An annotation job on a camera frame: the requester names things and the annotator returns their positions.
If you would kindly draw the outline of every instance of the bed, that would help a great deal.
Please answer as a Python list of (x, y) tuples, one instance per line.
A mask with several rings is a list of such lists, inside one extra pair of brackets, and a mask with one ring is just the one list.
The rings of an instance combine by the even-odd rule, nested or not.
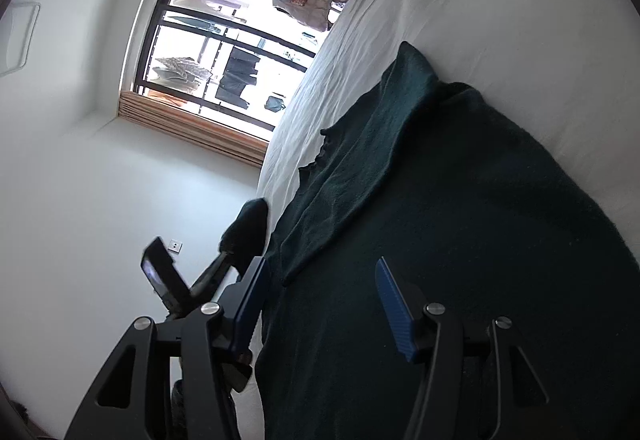
[[(640, 258), (640, 16), (632, 0), (350, 0), (268, 148), (258, 195), (270, 205), (270, 231), (296, 193), (298, 168), (320, 150), (321, 128), (380, 80), (403, 41), (442, 80), (474, 86), (528, 131)], [(244, 438), (261, 438), (255, 385), (236, 403)]]

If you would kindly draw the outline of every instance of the white wall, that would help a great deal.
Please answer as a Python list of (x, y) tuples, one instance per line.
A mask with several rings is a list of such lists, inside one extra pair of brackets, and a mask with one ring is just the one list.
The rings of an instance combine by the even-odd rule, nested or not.
[(13, 1), (39, 2), (42, 8), (27, 65), (0, 78), (0, 142), (12, 143), (1, 152), (0, 176), (94, 110), (103, 84), (110, 97), (102, 106), (115, 115), (118, 67), (122, 70), (140, 5), (140, 0)]
[(153, 0), (14, 1), (42, 8), (26, 67), (0, 78), (0, 380), (61, 438), (130, 322), (164, 317), (143, 248), (183, 241), (192, 282), (258, 170), (119, 119), (95, 132)]
[(0, 380), (59, 438), (140, 315), (166, 312), (140, 270), (157, 235), (191, 283), (254, 197), (258, 170), (122, 119), (75, 131), (0, 183)]

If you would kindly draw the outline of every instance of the window frame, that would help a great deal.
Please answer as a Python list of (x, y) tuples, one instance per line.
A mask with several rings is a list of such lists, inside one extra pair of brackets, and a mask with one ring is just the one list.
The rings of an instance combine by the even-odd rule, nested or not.
[[(306, 72), (306, 67), (299, 63), (289, 61), (286, 58), (283, 58), (282, 56), (278, 56), (276, 54), (273, 54), (271, 52), (258, 48), (257, 46), (249, 45), (248, 43), (244, 43), (244, 42), (239, 42), (237, 40), (227, 38), (221, 34), (216, 34), (215, 32), (211, 32), (204, 29), (197, 29), (195, 27), (183, 26), (181, 24), (176, 24), (173, 22), (166, 21), (164, 20), (164, 14), (166, 12), (186, 14), (187, 16), (194, 16), (202, 20), (214, 22), (220, 26), (225, 26), (230, 29), (239, 29), (244, 32), (248, 32), (250, 34), (255, 34), (256, 36), (260, 36), (261, 38), (271, 40), (272, 42), (278, 43), (279, 45), (295, 50), (296, 52), (309, 56), (310, 58), (314, 58), (316, 56), (316, 53), (306, 48), (303, 48), (299, 45), (296, 45), (294, 43), (288, 42), (287, 40), (277, 37), (274, 34), (264, 32), (263, 30), (254, 29), (254, 27), (251, 27), (251, 26), (246, 26), (244, 24), (239, 24), (231, 20), (219, 18), (213, 14), (203, 13), (200, 11), (190, 10), (190, 9), (178, 7), (178, 6), (171, 6), (170, 3), (171, 3), (171, 0), (157, 0), (155, 3), (154, 10), (151, 14), (151, 18), (149, 19), (149, 23), (146, 28), (145, 36), (142, 42), (142, 47), (140, 49), (140, 54), (139, 54), (138, 62), (136, 65), (136, 72), (135, 72), (134, 81), (133, 81), (133, 91), (135, 93), (140, 94), (145, 88), (150, 90), (155, 90), (160, 93), (172, 96), (174, 98), (197, 103), (201, 107), (206, 107), (206, 108), (215, 110), (217, 112), (225, 113), (226, 115), (230, 115), (238, 120), (254, 124), (257, 127), (264, 128), (269, 131), (273, 131), (275, 129), (273, 125), (266, 123), (264, 121), (261, 121), (260, 119), (256, 119), (250, 115), (247, 115), (246, 113), (239, 112), (227, 106), (222, 106), (222, 104), (208, 101), (204, 98), (204, 95), (202, 98), (200, 98), (200, 97), (193, 96), (191, 94), (184, 93), (179, 90), (174, 90), (164, 85), (156, 84), (156, 83), (153, 83), (152, 81), (146, 80), (145, 78), (148, 77), (148, 72), (152, 63), (152, 49), (155, 47), (156, 41), (158, 40), (160, 27), (171, 27), (174, 29), (182, 30), (184, 32), (189, 32), (192, 34), (204, 36), (206, 38), (211, 38), (213, 40), (218, 40), (223, 43), (229, 43), (238, 48), (242, 48), (244, 50), (250, 50), (251, 52), (254, 52), (258, 55), (265, 56), (265, 58), (278, 61), (282, 64), (285, 64), (286, 66), (290, 66), (296, 70), (299, 70), (300, 72)], [(207, 120), (211, 121), (214, 124), (222, 125), (225, 128), (230, 128), (230, 127), (227, 127), (226, 125), (223, 125), (223, 123), (212, 121), (211, 119), (207, 119)], [(235, 128), (232, 128), (232, 130), (237, 131), (238, 134), (242, 136), (242, 138), (244, 138), (244, 136), (247, 135), (242, 130), (237, 130)]]

